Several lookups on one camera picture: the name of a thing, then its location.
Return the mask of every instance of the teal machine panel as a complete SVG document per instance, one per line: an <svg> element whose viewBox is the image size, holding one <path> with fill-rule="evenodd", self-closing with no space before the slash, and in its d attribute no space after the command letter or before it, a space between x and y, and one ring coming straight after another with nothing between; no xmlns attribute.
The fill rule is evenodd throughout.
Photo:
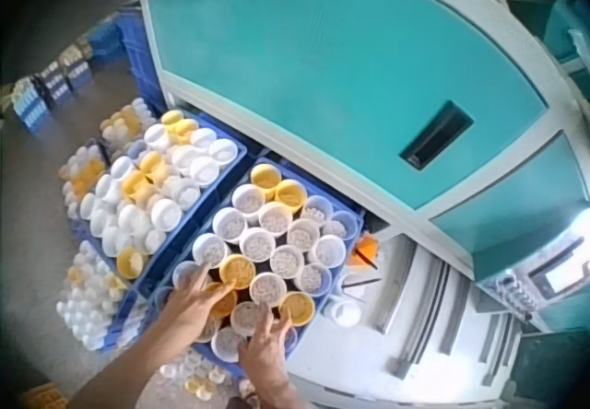
<svg viewBox="0 0 590 409"><path fill-rule="evenodd" d="M162 67L255 112L412 208L546 109L490 39L437 0L149 0ZM472 121L424 169L400 154L447 102Z"/></svg>
<svg viewBox="0 0 590 409"><path fill-rule="evenodd" d="M552 331L590 330L590 227L572 227L589 208L570 144L558 134L432 221L472 252L479 287L517 317L538 311Z"/></svg>

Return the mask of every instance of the concrete floor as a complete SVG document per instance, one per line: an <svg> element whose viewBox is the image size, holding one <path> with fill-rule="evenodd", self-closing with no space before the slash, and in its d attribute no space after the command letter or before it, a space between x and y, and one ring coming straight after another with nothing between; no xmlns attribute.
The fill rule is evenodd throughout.
<svg viewBox="0 0 590 409"><path fill-rule="evenodd" d="M67 225L57 171L100 121L137 97L127 63L95 75L32 134L16 117L2 130L2 364L9 390L22 392L51 380L73 395L113 354L86 351L55 311L57 294L78 242ZM147 386L138 407L225 407L230 387L198 403L161 377Z"/></svg>

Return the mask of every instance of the hand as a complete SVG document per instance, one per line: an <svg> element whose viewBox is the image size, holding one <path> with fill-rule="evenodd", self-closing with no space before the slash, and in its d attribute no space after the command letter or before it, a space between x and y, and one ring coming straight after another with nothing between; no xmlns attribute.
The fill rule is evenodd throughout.
<svg viewBox="0 0 590 409"><path fill-rule="evenodd" d="M156 346L152 355L158 366L172 361L195 341L203 332L211 308L235 286L232 282L212 292L204 291L209 267L204 264L190 284L172 291L158 320L147 331L144 338Z"/></svg>
<svg viewBox="0 0 590 409"><path fill-rule="evenodd" d="M275 398L289 388L285 362L285 335L291 326L290 314L273 324L268 305L259 308L258 323L250 343L240 345L240 364L260 398L275 407Z"/></svg>

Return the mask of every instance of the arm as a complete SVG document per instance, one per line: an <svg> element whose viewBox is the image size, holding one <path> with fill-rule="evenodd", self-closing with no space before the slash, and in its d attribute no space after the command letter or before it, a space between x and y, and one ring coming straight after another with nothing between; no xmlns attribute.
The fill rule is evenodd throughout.
<svg viewBox="0 0 590 409"><path fill-rule="evenodd" d="M172 293L144 336L78 391L68 407L135 407L151 376L190 346L203 331L213 305L233 289L233 284L227 284L214 292L203 291L207 271L204 265L190 285Z"/></svg>
<svg viewBox="0 0 590 409"><path fill-rule="evenodd" d="M254 385L264 408L307 409L289 383L285 361L285 335L291 325L288 314L273 324L268 306L260 311L256 331L249 343L240 346L240 364Z"/></svg>

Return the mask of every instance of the cup filled with pellets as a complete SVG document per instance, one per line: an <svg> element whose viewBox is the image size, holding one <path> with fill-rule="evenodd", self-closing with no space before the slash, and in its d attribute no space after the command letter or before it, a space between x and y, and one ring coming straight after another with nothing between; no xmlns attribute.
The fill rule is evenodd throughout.
<svg viewBox="0 0 590 409"><path fill-rule="evenodd" d="M235 208L221 208L213 217L213 232L234 245L240 243L247 227L243 214Z"/></svg>
<svg viewBox="0 0 590 409"><path fill-rule="evenodd" d="M246 337L236 333L231 326L226 326L213 335L211 349L223 361L237 363L239 359L238 346L245 340Z"/></svg>
<svg viewBox="0 0 590 409"><path fill-rule="evenodd" d="M258 211L260 228L266 229L275 239L287 232L293 221L290 209L281 202L270 202L263 205Z"/></svg>
<svg viewBox="0 0 590 409"><path fill-rule="evenodd" d="M320 263L306 264L301 274L293 279L293 283L300 291L312 297L320 297L330 290L332 273Z"/></svg>
<svg viewBox="0 0 590 409"><path fill-rule="evenodd" d="M258 210L265 201L262 190L251 183L239 186L231 195L231 204L243 214L250 226L258 225Z"/></svg>
<svg viewBox="0 0 590 409"><path fill-rule="evenodd" d="M256 269L254 264L241 254L232 254L225 258L219 267L219 278L223 283L235 281L235 288L246 289L254 276Z"/></svg>
<svg viewBox="0 0 590 409"><path fill-rule="evenodd" d="M307 252L320 238L320 227L309 218L298 218L289 225L287 243Z"/></svg>
<svg viewBox="0 0 590 409"><path fill-rule="evenodd" d="M270 259L276 246L272 234L262 228L246 229L240 236L240 252L255 263Z"/></svg>
<svg viewBox="0 0 590 409"><path fill-rule="evenodd" d="M278 306L285 294L287 294L285 280L274 273L261 273L250 284L250 297L257 305L266 303L269 308L274 308Z"/></svg>
<svg viewBox="0 0 590 409"><path fill-rule="evenodd" d="M228 255L230 247L216 234L201 234L193 243L193 260L197 264L211 263L212 268L217 268Z"/></svg>
<svg viewBox="0 0 590 409"><path fill-rule="evenodd" d="M309 218L322 226L327 220L332 218L334 207L332 202L322 195L312 195L305 201L301 210L301 218Z"/></svg>
<svg viewBox="0 0 590 409"><path fill-rule="evenodd" d="M304 265L303 252L293 245L279 246L270 255L270 269L284 279L300 275Z"/></svg>
<svg viewBox="0 0 590 409"><path fill-rule="evenodd" d="M231 312L233 330L243 337L252 337L256 329L258 307L253 301L243 301Z"/></svg>
<svg viewBox="0 0 590 409"><path fill-rule="evenodd" d="M172 284L174 289L184 289L189 287L195 275L199 270L199 265L193 261L181 262L176 265L174 271L172 271Z"/></svg>
<svg viewBox="0 0 590 409"><path fill-rule="evenodd" d="M337 236L322 236L307 254L310 263L320 263L327 268L340 266L347 258L347 247Z"/></svg>
<svg viewBox="0 0 590 409"><path fill-rule="evenodd" d="M207 286L205 286L205 291L215 291L217 288L222 287L222 283L220 282L211 282ZM231 290L226 296L224 296L220 301L218 301L211 312L209 313L210 318L215 320L224 319L231 314L231 311L235 308L236 304L238 303L238 293L235 290Z"/></svg>
<svg viewBox="0 0 590 409"><path fill-rule="evenodd" d="M205 327L203 328L201 334L198 337L196 337L195 342L209 343L213 338L213 335L215 335L218 332L219 326L221 326L221 321L214 320L209 317L208 319L206 319Z"/></svg>
<svg viewBox="0 0 590 409"><path fill-rule="evenodd" d="M330 220L322 226L323 236L336 236L347 241L359 234L359 222L348 211L336 211Z"/></svg>
<svg viewBox="0 0 590 409"><path fill-rule="evenodd" d="M302 183L293 179L286 179L277 185L275 200L285 204L295 214L307 200L307 190Z"/></svg>
<svg viewBox="0 0 590 409"><path fill-rule="evenodd" d="M289 312L293 326L304 326L312 320L315 314L315 302L304 292L289 292L283 298L278 311L281 315Z"/></svg>

